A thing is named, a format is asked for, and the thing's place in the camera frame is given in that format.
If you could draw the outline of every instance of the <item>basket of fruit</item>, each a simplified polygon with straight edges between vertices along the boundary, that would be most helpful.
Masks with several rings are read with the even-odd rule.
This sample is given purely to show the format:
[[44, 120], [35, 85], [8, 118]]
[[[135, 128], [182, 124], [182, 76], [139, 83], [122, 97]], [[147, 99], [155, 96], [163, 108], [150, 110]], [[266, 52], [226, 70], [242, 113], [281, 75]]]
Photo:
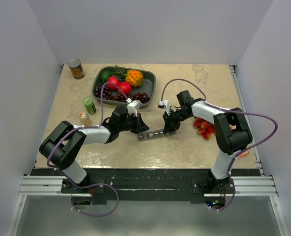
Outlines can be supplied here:
[[[114, 83], [128, 98], [139, 100], [142, 103], [140, 108], [145, 108], [149, 105], [154, 95], [156, 78], [150, 71], [119, 66], [104, 67], [97, 74], [92, 88], [92, 95], [98, 101], [100, 101], [101, 97], [101, 86], [105, 82]], [[112, 84], [105, 85], [102, 98], [104, 103], [110, 105], [127, 105], [125, 97]]]

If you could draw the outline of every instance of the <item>silver can lid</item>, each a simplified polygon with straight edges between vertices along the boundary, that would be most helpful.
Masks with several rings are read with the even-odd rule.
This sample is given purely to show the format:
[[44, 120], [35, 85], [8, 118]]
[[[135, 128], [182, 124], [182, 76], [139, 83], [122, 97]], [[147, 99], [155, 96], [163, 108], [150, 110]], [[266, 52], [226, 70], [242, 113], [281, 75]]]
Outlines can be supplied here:
[[75, 68], [75, 67], [78, 67], [79, 65], [81, 64], [80, 60], [77, 59], [77, 58], [74, 58], [74, 59], [71, 59], [67, 62], [67, 65], [70, 67], [70, 68]]

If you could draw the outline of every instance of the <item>green fruit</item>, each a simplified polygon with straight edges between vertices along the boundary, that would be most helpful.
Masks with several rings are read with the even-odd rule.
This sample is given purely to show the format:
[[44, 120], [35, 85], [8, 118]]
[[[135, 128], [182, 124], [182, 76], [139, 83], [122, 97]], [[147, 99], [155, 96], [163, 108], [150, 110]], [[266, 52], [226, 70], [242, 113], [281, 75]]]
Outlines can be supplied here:
[[101, 80], [103, 83], [105, 83], [105, 82], [107, 82], [108, 78], [109, 78], [111, 75], [112, 75], [111, 72], [106, 70], [106, 71], [102, 72], [102, 74], [100, 75], [100, 80]]

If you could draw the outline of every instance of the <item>table top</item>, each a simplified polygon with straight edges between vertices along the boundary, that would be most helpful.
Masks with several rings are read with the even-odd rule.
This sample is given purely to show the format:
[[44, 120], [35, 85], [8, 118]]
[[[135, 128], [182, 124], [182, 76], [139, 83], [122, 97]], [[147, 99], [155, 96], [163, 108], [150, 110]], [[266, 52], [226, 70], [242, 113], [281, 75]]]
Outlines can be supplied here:
[[[99, 70], [113, 64], [82, 64], [85, 77], [73, 78], [65, 64], [45, 128], [43, 140], [63, 120], [81, 125], [78, 114], [86, 111], [83, 99], [91, 95], [92, 86]], [[163, 109], [158, 108], [162, 89], [175, 78], [183, 78], [197, 84], [207, 95], [209, 103], [226, 107], [240, 107], [234, 82], [228, 65], [214, 64], [120, 64], [120, 66], [148, 70], [156, 76], [156, 88], [152, 102], [147, 108], [139, 109], [150, 130], [163, 129]], [[192, 85], [175, 81], [167, 87], [164, 98], [178, 106], [176, 94], [189, 90], [193, 98], [202, 97]], [[100, 103], [94, 100], [97, 113], [90, 116], [93, 125], [100, 122]], [[104, 105], [104, 118], [114, 110]], [[81, 147], [76, 160], [83, 168], [211, 168], [219, 148], [215, 136], [205, 140], [193, 128], [194, 118], [183, 121], [176, 135], [140, 142], [136, 134], [121, 132], [119, 138], [109, 144], [90, 144]], [[39, 154], [36, 168], [46, 166], [46, 158]], [[234, 168], [256, 168], [253, 153], [239, 158]]]

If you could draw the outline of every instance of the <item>tin can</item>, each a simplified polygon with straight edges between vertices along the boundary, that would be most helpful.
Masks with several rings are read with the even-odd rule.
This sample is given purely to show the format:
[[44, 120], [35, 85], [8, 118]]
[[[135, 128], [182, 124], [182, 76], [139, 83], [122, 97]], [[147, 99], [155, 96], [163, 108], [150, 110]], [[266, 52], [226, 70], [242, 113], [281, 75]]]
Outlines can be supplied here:
[[94, 115], [96, 113], [96, 107], [91, 97], [84, 98], [83, 104], [86, 107], [88, 114]]
[[79, 59], [71, 59], [67, 62], [67, 65], [69, 66], [75, 79], [82, 79], [85, 76], [85, 72]]
[[92, 125], [92, 121], [91, 121], [90, 117], [85, 112], [81, 112], [78, 115], [78, 117], [84, 126], [91, 126]]

